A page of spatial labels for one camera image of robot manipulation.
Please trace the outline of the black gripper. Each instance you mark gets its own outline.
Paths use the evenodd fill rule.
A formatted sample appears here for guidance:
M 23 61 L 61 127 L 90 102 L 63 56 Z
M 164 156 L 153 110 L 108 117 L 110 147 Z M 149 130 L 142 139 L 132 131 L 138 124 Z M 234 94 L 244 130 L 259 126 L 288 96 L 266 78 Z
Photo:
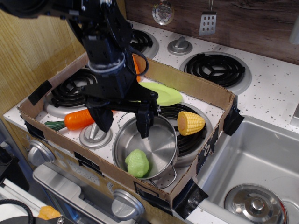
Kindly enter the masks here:
M 135 112 L 141 138 L 149 136 L 159 113 L 158 94 L 142 87 L 136 79 L 131 53 L 121 54 L 114 63 L 92 63 L 88 67 L 97 83 L 82 87 L 85 105 L 100 130 L 108 132 L 114 121 L 112 110 Z

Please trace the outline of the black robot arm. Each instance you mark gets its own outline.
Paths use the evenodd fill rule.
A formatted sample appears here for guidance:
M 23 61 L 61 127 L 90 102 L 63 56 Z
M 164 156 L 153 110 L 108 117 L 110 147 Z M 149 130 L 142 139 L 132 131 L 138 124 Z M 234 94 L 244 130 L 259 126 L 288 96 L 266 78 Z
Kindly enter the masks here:
M 19 18 L 53 16 L 66 20 L 88 56 L 96 83 L 80 89 L 88 111 L 107 132 L 113 111 L 132 112 L 142 138 L 147 138 L 158 114 L 158 94 L 137 81 L 130 46 L 132 26 L 114 0 L 3 0 L 0 8 Z

